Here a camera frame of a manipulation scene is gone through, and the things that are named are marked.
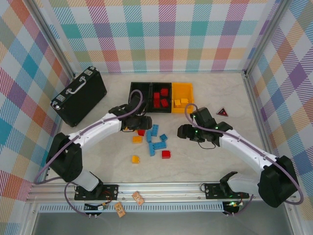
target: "red lego brick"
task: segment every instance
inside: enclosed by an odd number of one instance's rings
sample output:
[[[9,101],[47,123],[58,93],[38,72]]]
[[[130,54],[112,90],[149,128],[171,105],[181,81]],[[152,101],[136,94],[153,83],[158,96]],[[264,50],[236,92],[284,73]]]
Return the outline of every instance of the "red lego brick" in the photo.
[[[160,100],[159,99],[155,99],[154,101],[153,101],[153,103],[154,103],[154,108],[155,109],[159,109],[161,106],[160,106]]]
[[[166,99],[162,99],[162,100],[161,100],[161,104],[162,104],[162,106],[163,106],[164,108],[167,108],[167,107],[168,107],[168,102],[167,102]]]
[[[145,136],[146,130],[138,130],[139,136]]]
[[[154,99],[160,99],[160,93],[159,92],[155,92],[153,97],[154,97]]]
[[[169,158],[171,158],[171,151],[163,150],[162,151],[162,159],[169,159]]]
[[[167,88],[161,89],[161,96],[168,96],[168,89]]]

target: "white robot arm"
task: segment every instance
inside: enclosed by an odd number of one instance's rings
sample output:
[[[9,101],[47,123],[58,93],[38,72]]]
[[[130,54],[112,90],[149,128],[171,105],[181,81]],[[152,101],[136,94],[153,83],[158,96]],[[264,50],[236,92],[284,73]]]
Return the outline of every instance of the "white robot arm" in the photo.
[[[278,158],[245,140],[229,124],[217,124],[207,108],[197,109],[190,115],[195,122],[186,117],[192,124],[180,126],[178,137],[210,141],[236,154],[257,173],[256,177],[251,177],[233,171],[222,177],[220,188],[225,197],[234,192],[260,195],[268,205],[276,208],[298,190],[292,162],[286,156]]]
[[[64,181],[83,187],[90,192],[93,198],[97,198],[102,192],[103,184],[95,175],[83,168],[82,155],[96,143],[126,127],[129,130],[150,129],[152,127],[151,118],[142,115],[146,106],[145,102],[137,112],[128,115],[139,105],[139,100],[138,96],[133,96],[129,104],[112,108],[103,118],[78,132],[67,136],[63,133],[57,134],[53,139],[46,163],[55,157],[67,143],[72,142],[55,158],[50,167]]]

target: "cardboard tag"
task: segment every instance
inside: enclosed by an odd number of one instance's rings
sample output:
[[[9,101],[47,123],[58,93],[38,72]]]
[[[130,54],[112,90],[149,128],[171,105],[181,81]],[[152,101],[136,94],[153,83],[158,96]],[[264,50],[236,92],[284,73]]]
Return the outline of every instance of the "cardboard tag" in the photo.
[[[126,215],[126,212],[124,211],[122,203],[118,202],[114,205],[114,207],[119,217]]]
[[[138,192],[133,193],[132,197],[140,206],[145,202]]]

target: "blue block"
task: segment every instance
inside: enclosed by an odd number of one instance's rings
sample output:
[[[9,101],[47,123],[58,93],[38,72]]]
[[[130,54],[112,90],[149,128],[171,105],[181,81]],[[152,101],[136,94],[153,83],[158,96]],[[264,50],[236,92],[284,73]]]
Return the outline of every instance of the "blue block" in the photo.
[[[156,154],[155,148],[153,146],[153,143],[149,143],[149,152],[150,156],[153,157]]]
[[[153,144],[155,150],[166,148],[166,142],[157,142]]]
[[[152,126],[152,131],[151,131],[151,135],[152,136],[157,136],[157,131],[158,131],[158,125],[153,125]]]
[[[160,140],[161,141],[166,141],[167,140],[166,134],[160,135]]]
[[[148,142],[148,143],[151,143],[152,137],[151,137],[151,131],[150,131],[150,130],[148,130],[148,131],[146,132],[146,137],[147,137],[147,142]]]

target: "red triangle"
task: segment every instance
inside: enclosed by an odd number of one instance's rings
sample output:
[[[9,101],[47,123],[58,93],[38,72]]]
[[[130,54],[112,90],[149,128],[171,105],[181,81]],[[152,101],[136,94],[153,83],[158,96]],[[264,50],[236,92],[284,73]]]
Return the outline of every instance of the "red triangle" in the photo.
[[[222,107],[216,114],[217,114],[217,115],[221,115],[221,116],[228,117],[228,114],[227,114],[227,112],[226,112],[226,110],[225,110],[224,107]]]

